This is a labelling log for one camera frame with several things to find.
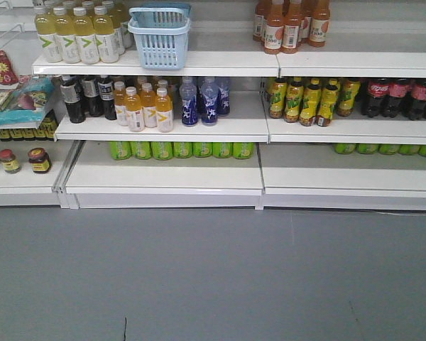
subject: orange juice bottle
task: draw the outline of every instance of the orange juice bottle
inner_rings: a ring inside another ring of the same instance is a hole
[[[141,90],[143,121],[148,128],[158,125],[156,121],[156,94],[151,83],[143,83]]]
[[[264,51],[270,55],[276,55],[281,49],[283,42],[284,23],[283,23],[283,4],[284,0],[272,0],[270,14],[267,18],[267,28],[265,30],[265,48]]]
[[[318,0],[317,5],[312,12],[310,37],[307,41],[311,46],[321,48],[325,45],[329,16],[329,0]]]
[[[135,87],[126,88],[125,107],[129,130],[143,131],[145,122],[143,121],[142,104]]]
[[[168,133],[173,129],[172,101],[168,96],[168,90],[160,87],[156,90],[156,116],[158,118],[158,130]]]
[[[284,36],[281,52],[295,53],[301,24],[301,0],[290,0],[289,12],[284,18]]]

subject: yellow drink bottle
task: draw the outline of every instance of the yellow drink bottle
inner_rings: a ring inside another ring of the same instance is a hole
[[[35,7],[35,26],[45,59],[49,63],[60,62],[63,58],[57,44],[55,19],[52,14],[45,12],[44,6]]]
[[[54,14],[55,32],[57,32],[58,44],[62,47],[63,60],[68,64],[80,62],[76,32],[71,17],[66,14],[64,7],[54,7]]]

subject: white bottle cap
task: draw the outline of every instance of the white bottle cap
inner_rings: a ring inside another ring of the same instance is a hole
[[[153,89],[153,87],[151,86],[151,83],[143,83],[142,84],[142,90],[151,91],[152,89]]]
[[[97,16],[103,16],[104,14],[107,14],[107,8],[106,8],[106,7],[104,7],[104,6],[96,6],[96,7],[94,8],[94,13],[95,13]]]
[[[87,9],[84,7],[74,7],[75,16],[85,16],[87,14]]]
[[[54,14],[56,16],[64,16],[66,14],[65,7],[54,7]]]
[[[137,94],[137,90],[135,87],[127,87],[126,88],[126,94],[128,96],[134,96],[135,94]]]
[[[159,88],[156,90],[156,94],[157,94],[158,96],[163,97],[163,96],[166,96],[166,95],[168,94],[168,90],[167,90],[165,87],[159,87]]]
[[[115,90],[123,90],[125,88],[125,83],[118,81],[114,83]]]

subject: snack package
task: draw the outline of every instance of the snack package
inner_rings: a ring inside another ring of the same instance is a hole
[[[11,61],[5,51],[0,50],[0,84],[12,85],[18,82],[18,78],[13,71]]]

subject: red jar lid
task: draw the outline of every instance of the red jar lid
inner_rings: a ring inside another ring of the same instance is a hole
[[[13,151],[11,149],[4,149],[3,151],[0,151],[0,158],[7,159],[11,158],[13,156]]]
[[[33,148],[27,153],[27,155],[32,160],[38,160],[39,158],[44,157],[45,150],[44,148]]]

